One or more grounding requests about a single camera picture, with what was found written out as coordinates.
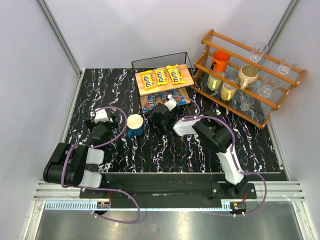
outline mug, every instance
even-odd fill
[[[221,77],[225,77],[225,73],[224,72],[216,72],[216,74],[220,75]],[[208,89],[210,89],[211,91],[216,91],[218,90],[218,88],[220,87],[220,84],[222,83],[222,81],[212,75],[209,75],[208,77]]]
[[[145,131],[145,123],[142,116],[139,114],[132,114],[127,119],[127,124],[129,132],[127,136],[133,138],[135,136],[141,136]]]
[[[217,50],[213,53],[211,69],[216,72],[223,72],[228,66],[230,55],[224,51]]]
[[[234,86],[224,82],[221,88],[221,98],[224,101],[229,101],[236,93],[237,89]]]
[[[258,69],[254,66],[244,65],[242,66],[236,76],[236,81],[240,85],[241,90],[255,84],[259,76]]]

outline yellow candy bag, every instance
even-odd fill
[[[178,68],[178,64],[174,66],[166,66],[166,69],[168,69],[168,72],[172,79],[172,84],[184,84],[185,80],[183,79],[180,69]]]
[[[140,72],[141,78],[143,80],[144,83],[144,89],[153,89],[155,87],[157,87],[157,85],[154,83],[154,80],[152,79],[152,71],[143,71]]]
[[[157,85],[165,85],[167,84],[168,81],[168,76],[164,70],[163,67],[157,68],[154,70],[155,72],[155,76],[156,76],[156,81],[157,81]]]

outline wooden shelf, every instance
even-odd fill
[[[179,88],[179,91],[180,91],[180,94],[181,94],[182,96],[188,97],[188,93],[187,93],[186,88],[184,88],[184,87],[183,87],[183,88]],[[145,104],[146,104],[146,102],[147,102],[147,99],[148,99],[148,96],[147,96],[147,95],[140,97],[140,102],[141,102],[141,107],[142,107],[142,108],[144,108],[144,106],[145,106]],[[190,103],[191,103],[191,101],[190,101],[189,99],[184,99],[184,100],[186,101],[186,104],[182,104],[182,105],[180,105],[180,106],[187,105],[187,104],[190,104]],[[162,99],[161,99],[160,96],[156,99],[155,104],[157,105],[158,103],[163,104],[163,101],[162,101]]]
[[[144,85],[144,82],[141,78],[141,75],[139,73],[136,73],[135,79],[136,79],[136,82],[138,85],[140,97],[147,96],[149,94],[155,94],[155,93],[160,93],[160,92],[173,90],[173,89],[185,88],[185,87],[189,87],[189,86],[194,85],[194,80],[190,75],[190,72],[187,68],[187,65],[181,64],[181,65],[179,65],[179,69],[180,69],[181,75],[184,79],[184,83],[173,84],[167,69],[165,69],[167,76],[168,76],[169,83],[166,85],[160,85],[160,86],[154,87],[152,89],[148,89],[148,90],[145,90],[145,85]],[[152,73],[152,78],[153,78],[154,83],[157,84],[157,78],[156,78],[156,74],[154,72]]]
[[[198,68],[198,71],[194,76],[194,80],[197,81],[197,79],[202,76],[203,73],[209,74],[237,88],[237,93],[234,96],[235,99],[239,97],[237,96],[239,95],[238,93],[240,93],[241,95],[245,93],[246,95],[252,96],[253,98],[255,98],[253,110],[256,114],[247,114],[246,112],[242,112],[240,108],[237,107],[237,104],[230,104],[230,102],[234,103],[235,101],[231,100],[229,102],[225,102],[220,98],[219,95],[216,95],[216,93],[207,89],[207,87],[205,87],[207,85],[207,82],[204,81],[207,81],[208,75],[204,77],[206,79],[201,83],[203,86],[202,89],[195,88],[195,90],[260,128],[264,128],[266,126],[274,111],[278,110],[281,107],[288,94],[293,88],[297,87],[301,83],[307,72],[306,70],[294,67],[288,75],[282,75],[278,73],[278,65],[281,60],[267,54],[263,56],[263,60],[260,61],[261,64],[253,62],[249,60],[252,50],[251,47],[220,33],[217,33],[213,29],[211,29],[204,35],[201,43],[205,44],[206,46],[204,48],[204,53],[194,63],[194,66]],[[221,50],[231,55],[228,66],[224,71],[224,77],[216,74],[211,70],[211,61],[213,56],[211,48],[213,48],[213,52],[215,50]],[[256,67],[259,70],[259,81],[263,81],[264,75],[261,74],[271,74],[282,81],[282,86],[279,87],[270,98],[264,98],[259,95],[259,81],[257,81],[253,86],[241,90],[240,85],[236,81],[236,76],[238,70],[243,65],[251,65]]]

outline cup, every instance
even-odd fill
[[[230,55],[224,51],[217,50],[213,53],[211,69],[216,72],[223,72],[228,66]]]
[[[127,119],[127,126],[129,128],[127,134],[129,138],[141,136],[145,131],[144,119],[139,114],[130,115]]]
[[[224,82],[221,88],[221,98],[224,101],[229,101],[236,93],[237,89],[234,86]]]
[[[239,69],[236,76],[236,81],[240,85],[241,90],[243,90],[255,84],[258,76],[258,69],[256,69],[254,66],[244,65]]]
[[[255,63],[259,62],[261,58],[265,55],[267,50],[267,44],[260,41],[256,42],[252,46],[250,60]]]
[[[220,75],[221,77],[225,76],[224,72],[216,72],[216,74]],[[222,83],[222,81],[212,75],[209,75],[208,77],[208,89],[210,89],[211,91],[216,91],[218,90],[218,88],[220,87],[220,84]]]
[[[288,53],[283,58],[278,67],[278,72],[286,75],[291,69],[293,69],[299,62],[299,57],[297,55]]]
[[[243,96],[241,97],[240,109],[244,112],[248,111],[252,104],[254,104],[255,100],[252,96]]]
[[[270,98],[274,91],[279,88],[282,81],[271,74],[264,76],[261,86],[259,87],[258,93],[263,98]]]

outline orange mug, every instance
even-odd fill
[[[211,69],[216,72],[223,72],[228,66],[230,55],[224,51],[217,50],[213,53]]]

